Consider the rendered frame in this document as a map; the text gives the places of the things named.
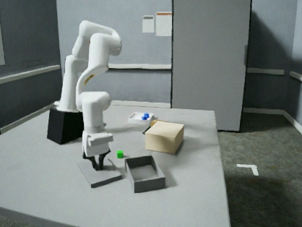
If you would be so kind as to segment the green block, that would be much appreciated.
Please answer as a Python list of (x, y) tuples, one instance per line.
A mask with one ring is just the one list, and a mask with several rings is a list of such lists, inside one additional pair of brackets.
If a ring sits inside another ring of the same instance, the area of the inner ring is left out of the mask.
[(123, 158), (123, 150), (117, 150), (117, 158)]

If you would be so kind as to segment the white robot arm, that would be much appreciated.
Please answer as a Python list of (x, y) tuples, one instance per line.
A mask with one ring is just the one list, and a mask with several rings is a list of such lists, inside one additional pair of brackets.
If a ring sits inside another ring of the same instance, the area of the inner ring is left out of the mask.
[[(91, 136), (90, 147), (113, 142), (113, 135), (104, 131), (107, 123), (103, 123), (103, 111), (111, 105), (111, 97), (106, 92), (85, 92), (85, 86), (108, 70), (109, 55), (118, 56), (121, 51), (122, 42), (114, 29), (84, 20), (79, 26), (73, 55), (65, 59), (61, 102), (54, 105), (59, 106), (59, 111), (83, 110), (85, 132)], [(83, 74), (79, 78), (77, 73)]]

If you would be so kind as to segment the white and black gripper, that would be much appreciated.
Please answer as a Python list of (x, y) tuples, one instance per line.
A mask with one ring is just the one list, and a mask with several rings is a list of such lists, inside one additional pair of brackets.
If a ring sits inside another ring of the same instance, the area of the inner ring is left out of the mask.
[(106, 143), (106, 144), (96, 145), (96, 146), (90, 147), (89, 143), (88, 143), (88, 138), (89, 137), (91, 137), (89, 135), (89, 133), (86, 133), (84, 131), (83, 134), (82, 134), (82, 149), (83, 149), (82, 158), (86, 159), (86, 160), (92, 161), (92, 167), (95, 170), (97, 170), (98, 167), (97, 167), (97, 162), (95, 161), (95, 155), (99, 155), (98, 163), (100, 164), (100, 168), (103, 169), (103, 166), (104, 166), (103, 165), (104, 157), (106, 157), (106, 155), (111, 152), (111, 150), (109, 148), (109, 144)]

